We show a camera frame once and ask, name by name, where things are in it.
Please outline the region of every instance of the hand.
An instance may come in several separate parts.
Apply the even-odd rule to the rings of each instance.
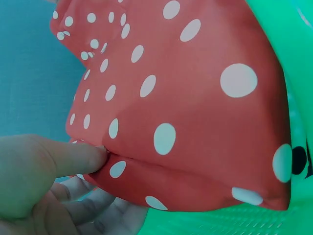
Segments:
[[[147,209],[74,177],[105,163],[107,152],[88,144],[50,141],[35,135],[0,138],[0,234],[135,235]]]

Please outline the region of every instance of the red polka dot fabric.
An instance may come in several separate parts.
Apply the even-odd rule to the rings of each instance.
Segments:
[[[288,208],[284,74],[244,0],[60,0],[51,29],[87,68],[67,132],[110,152],[86,180],[165,211]]]

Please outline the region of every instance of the white polka dot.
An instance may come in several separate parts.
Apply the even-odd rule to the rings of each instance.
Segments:
[[[181,32],[180,40],[182,42],[188,42],[193,39],[197,33],[199,32],[201,27],[201,21],[198,19],[194,19],[184,28]]]
[[[110,176],[114,179],[117,179],[123,174],[125,167],[126,167],[125,161],[115,163],[110,169]]]
[[[66,27],[71,27],[73,25],[73,23],[74,23],[73,17],[72,16],[66,17],[64,23],[65,23]]]
[[[90,125],[90,115],[87,114],[84,118],[84,129],[87,130]]]
[[[174,18],[180,9],[180,3],[178,1],[168,2],[163,9],[163,16],[165,19],[170,20]]]
[[[260,194],[247,189],[233,187],[231,189],[231,194],[236,200],[249,203],[254,206],[258,206],[263,203],[263,198]]]
[[[240,98],[253,92],[258,84],[258,77],[247,65],[233,64],[221,74],[221,88],[226,95]]]
[[[77,177],[81,178],[82,180],[85,180],[83,175],[76,175]]]
[[[115,95],[115,92],[116,92],[116,86],[115,85],[110,86],[106,93],[106,101],[112,100]]]
[[[110,23],[113,23],[113,21],[114,21],[114,12],[111,11],[111,12],[109,13],[109,22],[110,22]]]
[[[129,25],[129,23],[127,23],[123,27],[123,30],[122,30],[122,35],[121,35],[122,39],[125,39],[128,36],[130,30],[131,30],[131,26]]]
[[[64,40],[64,38],[65,38],[64,33],[58,32],[58,33],[57,33],[57,38],[58,38],[60,41]]]
[[[98,42],[98,40],[97,40],[97,39],[92,39],[91,42],[90,42],[90,46],[91,46],[91,48],[93,48],[93,49],[98,49],[98,47],[99,47],[99,42]]]
[[[52,14],[52,18],[56,20],[58,17],[59,17],[58,12],[54,11],[53,14]]]
[[[107,70],[108,65],[109,65],[109,60],[108,60],[108,59],[105,59],[105,60],[101,63],[100,72],[104,72],[105,70]]]
[[[88,55],[93,58],[94,54],[92,52],[88,52]]]
[[[168,154],[176,140],[176,130],[169,123],[163,123],[157,127],[154,135],[154,146],[158,154]]]
[[[149,75],[141,85],[140,88],[140,97],[144,98],[150,94],[155,87],[157,82],[157,77],[155,75]]]
[[[87,21],[89,23],[94,23],[96,21],[96,15],[94,13],[89,13],[87,15]]]
[[[157,210],[162,210],[162,211],[167,211],[167,207],[163,205],[158,199],[152,196],[147,196],[146,197],[146,203]]]
[[[101,49],[101,54],[106,50],[106,48],[107,48],[107,45],[108,45],[108,43],[104,43],[103,44],[103,47],[102,47],[102,49]]]
[[[85,74],[85,76],[84,76],[84,80],[86,80],[86,79],[88,78],[89,74],[90,74],[90,70],[88,70],[88,71],[86,72],[86,74]]]
[[[81,54],[80,54],[80,57],[82,58],[82,60],[88,60],[88,53],[83,51]]]
[[[280,146],[273,157],[273,171],[276,178],[287,183],[291,178],[292,148],[289,144]]]
[[[85,96],[84,96],[84,102],[86,102],[88,100],[89,94],[90,94],[90,89],[87,89]]]
[[[136,46],[135,49],[133,50],[131,61],[133,63],[136,63],[142,56],[143,51],[144,51],[144,48],[142,45]]]
[[[124,14],[121,16],[121,26],[124,26],[125,23],[126,23],[126,14],[124,13]]]
[[[118,132],[118,119],[114,119],[109,126],[109,136],[111,139],[115,139]]]
[[[76,114],[72,114],[72,116],[70,117],[70,120],[69,120],[70,125],[73,125],[74,120],[75,120],[75,116],[76,116]]]

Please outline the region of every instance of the green inflatable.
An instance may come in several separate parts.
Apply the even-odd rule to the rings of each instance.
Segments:
[[[285,72],[292,147],[313,150],[313,1],[246,0]],[[288,211],[241,204],[211,212],[150,209],[140,235],[304,235],[312,232],[313,177],[309,161],[292,175]]]

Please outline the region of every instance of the blue background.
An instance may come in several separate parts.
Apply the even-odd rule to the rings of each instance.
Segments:
[[[0,136],[69,140],[65,122],[84,67],[50,33],[54,7],[0,1]]]

